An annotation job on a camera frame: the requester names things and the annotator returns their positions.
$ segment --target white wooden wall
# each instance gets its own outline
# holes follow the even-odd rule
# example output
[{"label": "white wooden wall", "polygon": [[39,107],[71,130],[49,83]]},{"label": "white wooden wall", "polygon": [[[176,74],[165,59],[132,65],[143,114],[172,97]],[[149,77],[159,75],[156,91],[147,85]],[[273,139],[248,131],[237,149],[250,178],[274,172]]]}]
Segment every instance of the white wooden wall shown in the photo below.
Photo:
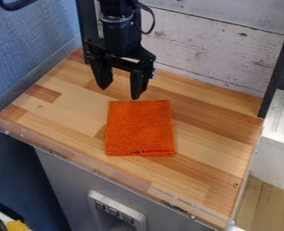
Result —
[{"label": "white wooden wall", "polygon": [[[284,0],[142,0],[157,68],[262,97],[284,42]],[[151,17],[142,15],[143,26]]]}]

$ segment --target robotic arm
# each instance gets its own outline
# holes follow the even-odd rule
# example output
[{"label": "robotic arm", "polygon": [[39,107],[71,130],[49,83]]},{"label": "robotic arm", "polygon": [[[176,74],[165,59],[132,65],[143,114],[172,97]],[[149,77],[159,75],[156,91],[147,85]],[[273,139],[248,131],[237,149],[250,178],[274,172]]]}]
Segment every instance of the robotic arm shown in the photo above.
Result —
[{"label": "robotic arm", "polygon": [[[36,0],[18,0],[0,6],[13,11]],[[131,97],[137,99],[148,87],[156,57],[141,46],[142,34],[155,25],[153,11],[138,0],[77,0],[85,62],[90,64],[96,83],[106,89],[113,82],[112,67],[131,72]],[[141,10],[151,14],[149,31],[142,30]]]}]

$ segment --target blue wall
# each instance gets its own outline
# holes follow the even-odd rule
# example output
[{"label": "blue wall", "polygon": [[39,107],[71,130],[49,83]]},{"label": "blue wall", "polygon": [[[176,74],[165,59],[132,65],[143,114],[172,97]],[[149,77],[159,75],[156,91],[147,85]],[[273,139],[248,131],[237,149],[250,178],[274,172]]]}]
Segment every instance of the blue wall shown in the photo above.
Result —
[{"label": "blue wall", "polygon": [[[74,0],[38,0],[17,12],[0,8],[0,95],[78,33]],[[0,202],[32,230],[68,228],[33,148],[3,134]]]}]

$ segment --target wooden surface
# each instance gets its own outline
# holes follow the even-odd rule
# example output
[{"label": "wooden surface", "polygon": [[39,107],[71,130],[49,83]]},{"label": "wooden surface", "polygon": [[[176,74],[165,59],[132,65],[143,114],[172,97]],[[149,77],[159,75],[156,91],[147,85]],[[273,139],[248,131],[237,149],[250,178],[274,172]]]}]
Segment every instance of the wooden surface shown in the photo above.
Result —
[{"label": "wooden surface", "polygon": [[[83,64],[81,50],[75,51],[4,109],[0,118],[47,138],[24,135],[28,142],[39,143],[144,193],[174,203],[213,225],[225,226],[224,220],[231,218],[260,134],[262,120],[256,114],[261,100],[159,70],[141,100],[170,100],[176,156],[106,156],[108,102],[130,100],[128,73],[118,69],[114,73],[112,86],[101,90],[89,66]],[[0,126],[17,133],[6,123]],[[69,149],[61,149],[57,143]]]},{"label": "wooden surface", "polygon": [[250,176],[235,224],[245,231],[284,230],[284,190]]},{"label": "wooden surface", "polygon": [[[163,9],[153,11],[156,26],[143,37],[142,44],[157,56],[158,68],[263,96],[284,35]],[[149,27],[151,17],[147,13],[143,14],[142,23]]]},{"label": "wooden surface", "polygon": [[142,0],[174,12],[284,34],[284,0]]}]

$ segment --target orange towel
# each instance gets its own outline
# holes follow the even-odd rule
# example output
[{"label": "orange towel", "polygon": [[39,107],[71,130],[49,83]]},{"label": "orange towel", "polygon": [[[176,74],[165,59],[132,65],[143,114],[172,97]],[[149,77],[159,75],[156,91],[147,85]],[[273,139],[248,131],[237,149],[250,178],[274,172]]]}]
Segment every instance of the orange towel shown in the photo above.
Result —
[{"label": "orange towel", "polygon": [[111,155],[173,155],[170,102],[110,102],[105,141]]}]

